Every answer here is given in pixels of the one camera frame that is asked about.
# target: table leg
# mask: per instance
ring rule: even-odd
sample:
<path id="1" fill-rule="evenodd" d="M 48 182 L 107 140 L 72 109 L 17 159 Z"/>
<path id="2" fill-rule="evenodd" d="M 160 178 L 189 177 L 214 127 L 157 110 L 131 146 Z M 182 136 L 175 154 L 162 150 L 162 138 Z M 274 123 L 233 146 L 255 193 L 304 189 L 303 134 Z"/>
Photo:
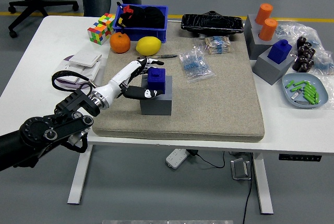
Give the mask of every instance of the table leg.
<path id="1" fill-rule="evenodd" d="M 272 215 L 273 210 L 263 155 L 261 153 L 254 153 L 253 163 L 261 214 Z"/>
<path id="2" fill-rule="evenodd" d="M 73 178 L 73 183 L 71 187 L 71 191 L 69 192 L 68 204 L 71 205 L 79 205 L 81 200 L 81 193 L 84 187 L 86 172 L 89 165 L 89 159 L 92 152 L 93 145 L 88 145 L 86 152 L 80 154 L 77 169 L 75 171 L 75 175 Z"/>

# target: electrical outlet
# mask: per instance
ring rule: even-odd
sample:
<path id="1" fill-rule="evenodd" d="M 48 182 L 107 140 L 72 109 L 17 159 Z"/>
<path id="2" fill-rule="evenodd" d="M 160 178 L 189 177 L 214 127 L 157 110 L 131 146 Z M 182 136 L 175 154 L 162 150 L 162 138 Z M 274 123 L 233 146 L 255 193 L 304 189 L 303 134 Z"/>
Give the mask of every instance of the electrical outlet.
<path id="1" fill-rule="evenodd" d="M 176 169 L 187 157 L 186 149 L 175 149 L 167 158 L 166 163 L 170 168 Z"/>
<path id="2" fill-rule="evenodd" d="M 321 155 L 285 155 L 279 154 L 279 160 L 293 160 L 293 161 L 317 161 L 321 160 Z"/>

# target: orange cylinder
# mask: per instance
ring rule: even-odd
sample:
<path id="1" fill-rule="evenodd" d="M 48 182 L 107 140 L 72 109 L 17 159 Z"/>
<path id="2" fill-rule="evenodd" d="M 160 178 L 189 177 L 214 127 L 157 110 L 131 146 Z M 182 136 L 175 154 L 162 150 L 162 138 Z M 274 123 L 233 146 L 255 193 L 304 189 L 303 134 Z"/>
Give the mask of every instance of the orange cylinder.
<path id="1" fill-rule="evenodd" d="M 270 17 L 272 9 L 273 6 L 268 3 L 261 4 L 259 12 L 257 13 L 257 16 L 255 18 L 255 22 L 259 25 L 263 25 L 265 23 L 265 20 Z"/>
<path id="2" fill-rule="evenodd" d="M 264 41 L 271 40 L 275 33 L 278 22 L 274 19 L 266 19 L 259 34 L 259 38 Z"/>

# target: gray block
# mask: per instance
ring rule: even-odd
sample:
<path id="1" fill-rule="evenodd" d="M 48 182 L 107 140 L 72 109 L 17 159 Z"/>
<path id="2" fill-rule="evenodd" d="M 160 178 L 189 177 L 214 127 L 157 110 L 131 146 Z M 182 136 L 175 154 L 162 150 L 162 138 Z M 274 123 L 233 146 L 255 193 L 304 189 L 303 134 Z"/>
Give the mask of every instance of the gray block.
<path id="1" fill-rule="evenodd" d="M 261 29 L 251 29 L 251 34 L 248 36 L 248 44 L 246 42 L 248 56 L 250 60 L 257 60 L 260 54 L 264 53 L 265 50 L 274 45 L 278 38 L 276 34 L 272 36 L 272 39 L 269 41 L 264 41 L 259 38 Z"/>
<path id="2" fill-rule="evenodd" d="M 259 25 L 258 23 L 255 22 L 257 14 L 248 14 L 247 19 L 245 21 L 245 26 L 244 26 L 244 36 L 246 40 L 246 44 L 249 44 L 249 37 L 252 34 L 251 29 L 261 29 L 262 25 Z"/>
<path id="3" fill-rule="evenodd" d="M 172 76 L 166 75 L 165 94 L 148 100 L 140 100 L 143 115 L 172 115 L 173 82 Z M 143 75 L 141 86 L 147 88 L 147 75 Z"/>
<path id="4" fill-rule="evenodd" d="M 275 61 L 268 58 L 270 50 L 271 48 L 258 57 L 253 67 L 253 73 L 273 85 L 287 72 L 294 62 L 294 58 L 288 55 L 283 62 L 277 64 Z"/>

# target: white table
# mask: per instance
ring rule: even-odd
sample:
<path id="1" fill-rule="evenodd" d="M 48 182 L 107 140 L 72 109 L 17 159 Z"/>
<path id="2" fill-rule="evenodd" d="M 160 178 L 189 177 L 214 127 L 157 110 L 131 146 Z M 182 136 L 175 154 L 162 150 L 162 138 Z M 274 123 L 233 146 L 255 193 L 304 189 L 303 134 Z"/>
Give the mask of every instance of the white table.
<path id="1" fill-rule="evenodd" d="M 69 95 L 55 90 L 51 85 L 51 76 L 61 60 L 82 48 L 101 53 L 106 60 L 109 44 L 100 46 L 88 39 L 87 29 L 95 22 L 97 18 L 48 16 L 43 19 L 0 97 L 0 114 L 6 119 L 2 122 L 0 135 L 16 131 L 30 117 L 52 114 L 55 105 Z M 334 111 L 292 108 L 284 102 L 279 82 L 271 86 L 256 75 L 254 79 L 265 124 L 265 136 L 261 141 L 242 143 L 108 138 L 99 137 L 91 131 L 88 136 L 90 145 L 86 153 L 80 155 L 68 203 L 79 204 L 93 145 L 144 145 L 253 152 L 261 212 L 272 214 L 261 153 L 333 155 Z"/>

